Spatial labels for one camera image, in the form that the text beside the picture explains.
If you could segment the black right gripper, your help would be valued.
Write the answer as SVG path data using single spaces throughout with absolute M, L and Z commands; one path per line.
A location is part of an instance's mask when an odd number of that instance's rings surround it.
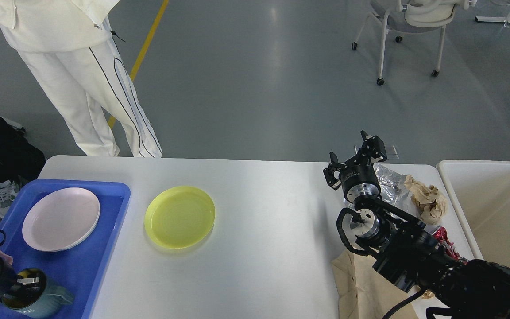
M 338 190 L 342 186 L 344 198 L 351 204 L 364 195 L 381 197 L 381 187 L 373 163 L 385 162 L 388 159 L 384 141 L 379 136 L 369 135 L 366 131 L 360 131 L 360 134 L 363 143 L 356 153 L 357 158 L 353 165 L 339 162 L 337 155 L 329 152 L 330 161 L 323 169 L 328 186 L 333 190 Z

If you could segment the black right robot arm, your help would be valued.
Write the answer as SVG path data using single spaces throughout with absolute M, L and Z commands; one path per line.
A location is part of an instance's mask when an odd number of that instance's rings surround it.
M 375 258 L 373 269 L 404 292 L 419 287 L 397 303 L 384 318 L 433 292 L 445 307 L 428 307 L 428 319 L 436 315 L 452 319 L 510 319 L 510 268 L 482 259 L 463 262 L 450 256 L 419 218 L 385 202 L 374 172 L 375 162 L 386 161 L 379 136 L 361 131 L 362 146 L 356 155 L 339 162 L 330 153 L 324 168 L 332 189 L 342 188 L 351 208 L 340 210 L 336 229 L 345 248 L 358 256 Z

